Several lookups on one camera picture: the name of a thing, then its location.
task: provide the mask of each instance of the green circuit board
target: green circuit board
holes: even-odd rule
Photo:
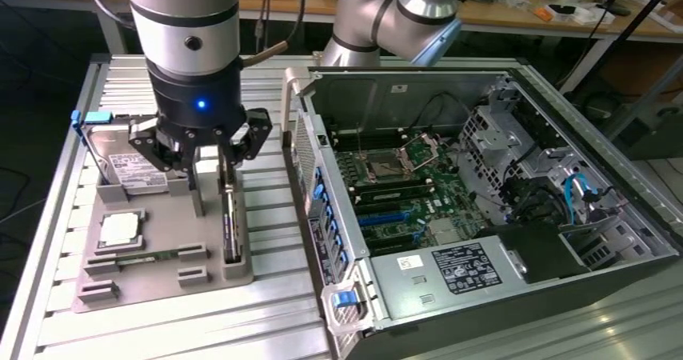
[[[437,156],[431,162],[411,170],[411,165],[415,168],[435,156],[433,150]],[[425,182],[427,179],[433,184],[429,192],[420,192],[416,198],[405,198],[409,196],[404,194],[415,192],[404,191],[400,192],[401,196],[383,199],[376,206],[385,207],[384,212],[359,214],[364,207],[356,207],[359,221],[380,218],[385,214],[404,215],[404,220],[396,222],[373,226],[360,224],[373,256],[467,240],[489,225],[488,218],[469,199],[467,188],[453,173],[452,161],[445,152],[444,146],[417,140],[405,146],[403,153],[399,148],[336,153],[345,185],[356,191],[365,186],[385,183],[400,187],[405,182],[405,187],[409,187],[416,181]],[[349,196],[353,201],[353,192],[349,192]]]

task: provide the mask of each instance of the blue pcie slot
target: blue pcie slot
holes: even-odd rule
[[[368,218],[359,218],[359,226],[380,226],[392,222],[404,222],[408,219],[409,212],[396,212],[393,214],[383,214]]]

